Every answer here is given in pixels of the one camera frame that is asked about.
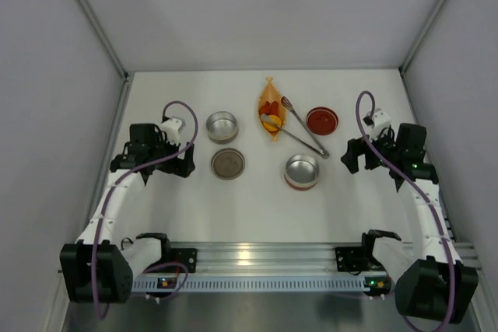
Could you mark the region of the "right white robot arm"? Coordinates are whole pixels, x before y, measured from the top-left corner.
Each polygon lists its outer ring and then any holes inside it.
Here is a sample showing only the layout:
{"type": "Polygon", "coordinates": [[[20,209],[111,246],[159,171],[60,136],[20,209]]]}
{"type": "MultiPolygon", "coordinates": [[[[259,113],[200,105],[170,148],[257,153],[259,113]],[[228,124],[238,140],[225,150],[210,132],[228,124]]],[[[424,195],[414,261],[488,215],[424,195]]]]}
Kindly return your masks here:
{"type": "Polygon", "coordinates": [[[410,328],[413,317],[439,322],[438,331],[458,324],[479,283],[477,272],[463,264],[452,243],[439,202],[439,177],[426,163],[426,129],[359,121],[360,138],[347,143],[342,163],[351,174],[365,168],[388,169],[402,200],[412,236],[407,253],[395,232],[371,229],[362,235],[363,262],[378,264],[394,283],[395,305],[410,328]]]}

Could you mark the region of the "steel kitchen tongs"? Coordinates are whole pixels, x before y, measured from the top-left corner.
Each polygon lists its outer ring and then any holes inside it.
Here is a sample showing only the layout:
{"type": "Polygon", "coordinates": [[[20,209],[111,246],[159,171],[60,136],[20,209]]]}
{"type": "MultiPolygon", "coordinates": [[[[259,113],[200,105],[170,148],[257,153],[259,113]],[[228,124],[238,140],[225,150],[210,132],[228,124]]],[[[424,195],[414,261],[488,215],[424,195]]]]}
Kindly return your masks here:
{"type": "Polygon", "coordinates": [[[296,110],[294,109],[294,106],[291,104],[289,99],[287,97],[283,96],[281,99],[281,104],[296,118],[297,122],[300,124],[302,129],[307,133],[307,135],[313,141],[314,145],[307,143],[306,141],[299,138],[298,136],[296,136],[292,132],[286,130],[283,127],[283,124],[282,124],[282,127],[280,128],[279,132],[288,135],[293,140],[295,140],[295,141],[299,142],[301,145],[304,145],[305,147],[307,147],[309,150],[317,153],[322,159],[328,159],[331,156],[330,152],[320,143],[317,136],[308,128],[304,119],[296,112],[296,110]]]}

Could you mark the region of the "red fried chicken drumstick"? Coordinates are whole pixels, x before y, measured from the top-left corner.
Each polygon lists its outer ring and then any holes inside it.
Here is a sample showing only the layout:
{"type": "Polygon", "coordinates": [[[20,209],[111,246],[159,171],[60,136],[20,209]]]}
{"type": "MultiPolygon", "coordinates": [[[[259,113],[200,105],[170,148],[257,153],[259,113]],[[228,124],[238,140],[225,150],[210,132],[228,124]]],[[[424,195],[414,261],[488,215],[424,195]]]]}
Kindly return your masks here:
{"type": "Polygon", "coordinates": [[[269,114],[270,106],[270,102],[266,101],[265,104],[259,108],[259,114],[269,114]]]}

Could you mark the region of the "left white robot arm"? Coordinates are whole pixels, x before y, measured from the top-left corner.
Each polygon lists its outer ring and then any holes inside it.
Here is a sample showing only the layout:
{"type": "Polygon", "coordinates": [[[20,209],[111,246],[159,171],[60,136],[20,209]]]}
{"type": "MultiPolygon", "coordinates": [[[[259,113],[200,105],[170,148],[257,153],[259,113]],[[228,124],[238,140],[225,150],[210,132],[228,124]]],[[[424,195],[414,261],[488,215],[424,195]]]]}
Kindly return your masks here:
{"type": "Polygon", "coordinates": [[[167,234],[137,229],[132,213],[154,172],[187,178],[195,170],[193,143],[183,148],[180,144],[184,126],[178,117],[165,117],[159,125],[130,126],[128,141],[110,163],[107,186],[93,217],[75,243],[61,249],[70,301],[123,303],[139,275],[175,266],[167,234]]]}

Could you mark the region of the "red round lid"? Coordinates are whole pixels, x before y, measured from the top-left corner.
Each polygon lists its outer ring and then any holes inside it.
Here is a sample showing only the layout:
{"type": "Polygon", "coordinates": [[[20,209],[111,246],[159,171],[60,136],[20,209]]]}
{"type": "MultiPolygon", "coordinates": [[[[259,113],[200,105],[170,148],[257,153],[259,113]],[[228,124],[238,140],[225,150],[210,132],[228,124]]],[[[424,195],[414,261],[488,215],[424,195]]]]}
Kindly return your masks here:
{"type": "Polygon", "coordinates": [[[315,107],[306,117],[308,128],[316,135],[325,136],[332,134],[339,125],[336,112],[327,107],[315,107]]]}

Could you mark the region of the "orange round food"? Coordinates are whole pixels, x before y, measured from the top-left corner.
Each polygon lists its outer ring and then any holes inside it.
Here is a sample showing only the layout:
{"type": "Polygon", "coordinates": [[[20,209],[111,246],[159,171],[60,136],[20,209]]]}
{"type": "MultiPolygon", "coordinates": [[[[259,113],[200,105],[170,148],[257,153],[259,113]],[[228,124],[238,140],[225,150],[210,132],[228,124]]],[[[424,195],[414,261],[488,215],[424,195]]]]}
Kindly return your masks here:
{"type": "Polygon", "coordinates": [[[268,132],[277,132],[282,127],[282,120],[276,115],[263,114],[261,121],[268,132]]]}

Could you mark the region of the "red sausage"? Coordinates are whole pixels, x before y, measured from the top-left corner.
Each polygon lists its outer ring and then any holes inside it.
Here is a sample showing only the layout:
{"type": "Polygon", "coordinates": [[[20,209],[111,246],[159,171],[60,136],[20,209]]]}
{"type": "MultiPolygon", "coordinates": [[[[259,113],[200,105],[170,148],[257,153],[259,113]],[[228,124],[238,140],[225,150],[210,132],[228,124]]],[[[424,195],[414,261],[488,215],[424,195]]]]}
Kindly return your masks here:
{"type": "Polygon", "coordinates": [[[270,104],[271,104],[271,106],[270,106],[270,112],[269,112],[268,115],[278,116],[279,115],[279,103],[277,101],[273,101],[270,104]]]}

